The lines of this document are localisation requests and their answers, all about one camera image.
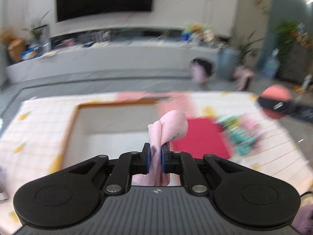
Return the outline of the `light pink cloth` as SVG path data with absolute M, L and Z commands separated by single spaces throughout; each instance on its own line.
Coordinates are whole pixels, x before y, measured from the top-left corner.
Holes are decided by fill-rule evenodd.
M 151 159 L 148 174 L 133 176 L 133 184 L 137 186 L 167 186 L 170 175 L 162 170 L 161 147 L 168 143 L 184 138 L 187 134 L 188 122 L 184 112 L 172 110 L 159 120 L 148 125 L 150 138 Z

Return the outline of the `teal plush doll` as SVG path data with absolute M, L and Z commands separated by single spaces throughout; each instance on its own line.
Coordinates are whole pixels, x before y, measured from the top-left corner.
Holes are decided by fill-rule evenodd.
M 261 148 L 263 131 L 260 124 L 247 115 L 219 117 L 218 124 L 226 133 L 237 155 L 245 156 Z

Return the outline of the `blue water bottle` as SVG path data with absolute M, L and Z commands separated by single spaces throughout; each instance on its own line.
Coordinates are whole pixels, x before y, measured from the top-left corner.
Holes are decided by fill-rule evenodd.
M 264 66 L 261 70 L 262 76 L 269 78 L 269 79 L 275 78 L 277 71 L 279 69 L 279 66 L 280 66 L 280 62 L 277 59 L 277 55 L 272 54 L 266 59 L 264 63 Z

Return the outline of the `red cardboard box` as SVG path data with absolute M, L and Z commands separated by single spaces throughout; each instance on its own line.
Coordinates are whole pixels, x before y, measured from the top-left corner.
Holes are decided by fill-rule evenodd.
M 171 142 L 172 151 L 187 152 L 198 159 L 205 154 L 213 154 L 224 159 L 231 157 L 227 138 L 213 120 L 194 118 L 188 119 L 187 122 L 187 134 L 184 138 Z

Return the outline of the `orange rimmed storage box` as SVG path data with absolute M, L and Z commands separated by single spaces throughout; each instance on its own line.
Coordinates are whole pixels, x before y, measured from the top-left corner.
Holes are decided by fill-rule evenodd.
M 117 159 L 141 151 L 150 141 L 148 125 L 126 111 L 134 103 L 87 102 L 75 107 L 62 134 L 60 153 L 49 171 L 54 173 L 97 155 Z

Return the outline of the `potted green plant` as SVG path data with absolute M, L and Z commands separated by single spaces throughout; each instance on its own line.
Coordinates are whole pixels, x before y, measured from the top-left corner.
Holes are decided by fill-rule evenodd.
M 235 42 L 235 47 L 239 51 L 238 61 L 239 65 L 246 65 L 246 58 L 248 56 L 257 56 L 261 48 L 256 48 L 254 45 L 265 40 L 265 38 L 253 39 L 256 30 L 252 31 L 247 37 L 240 36 L 238 32 L 232 29 L 232 39 Z

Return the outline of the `grey blue cylindrical bin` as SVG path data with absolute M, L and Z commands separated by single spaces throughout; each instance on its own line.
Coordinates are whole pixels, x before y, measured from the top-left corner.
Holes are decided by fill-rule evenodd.
M 232 81 L 239 55 L 240 51 L 233 48 L 220 49 L 216 75 L 223 80 Z

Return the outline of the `pink trash bin black liner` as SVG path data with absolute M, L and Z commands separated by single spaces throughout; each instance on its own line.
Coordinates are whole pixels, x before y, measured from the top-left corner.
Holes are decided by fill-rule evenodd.
M 192 71 L 192 81 L 198 85 L 205 84 L 214 73 L 215 64 L 206 58 L 196 57 L 189 67 Z

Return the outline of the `colourful toy pile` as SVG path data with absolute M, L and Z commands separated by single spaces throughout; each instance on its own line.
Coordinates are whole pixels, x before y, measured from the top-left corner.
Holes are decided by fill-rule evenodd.
M 212 28 L 199 23 L 187 23 L 181 34 L 182 40 L 193 45 L 204 45 L 214 40 Z

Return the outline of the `lemon patterned grid tablecloth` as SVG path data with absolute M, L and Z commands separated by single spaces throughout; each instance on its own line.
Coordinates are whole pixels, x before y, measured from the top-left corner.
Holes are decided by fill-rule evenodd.
M 312 168 L 288 132 L 265 116 L 251 93 L 189 92 L 195 118 L 247 115 L 263 131 L 261 148 L 240 156 L 201 158 L 208 193 L 167 186 L 110 192 L 116 159 L 97 155 L 51 173 L 77 105 L 114 102 L 117 93 L 25 101 L 1 136 L 1 166 L 10 197 L 1 228 L 14 234 L 296 234 L 292 221 Z

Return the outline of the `grey tv console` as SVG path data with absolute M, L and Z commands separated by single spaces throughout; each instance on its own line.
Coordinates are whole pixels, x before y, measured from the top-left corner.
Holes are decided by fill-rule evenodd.
M 112 70 L 189 68 L 191 60 L 199 57 L 217 63 L 216 48 L 194 46 L 168 40 L 112 41 L 89 48 L 63 48 L 52 56 L 41 56 L 6 68 L 13 83 L 51 76 Z

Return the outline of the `green plant in glass vase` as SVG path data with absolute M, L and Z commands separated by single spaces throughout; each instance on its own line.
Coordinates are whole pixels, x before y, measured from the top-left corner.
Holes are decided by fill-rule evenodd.
M 34 19 L 30 27 L 22 29 L 31 35 L 31 47 L 38 51 L 38 56 L 42 56 L 52 50 L 49 24 L 43 22 L 49 12 L 47 11 L 40 18 Z

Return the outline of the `brown round vase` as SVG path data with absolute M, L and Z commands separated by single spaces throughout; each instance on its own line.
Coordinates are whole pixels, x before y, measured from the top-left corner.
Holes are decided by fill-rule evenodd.
M 26 50 L 25 40 L 22 38 L 14 39 L 7 47 L 8 55 L 12 62 L 18 63 L 22 60 L 22 53 Z

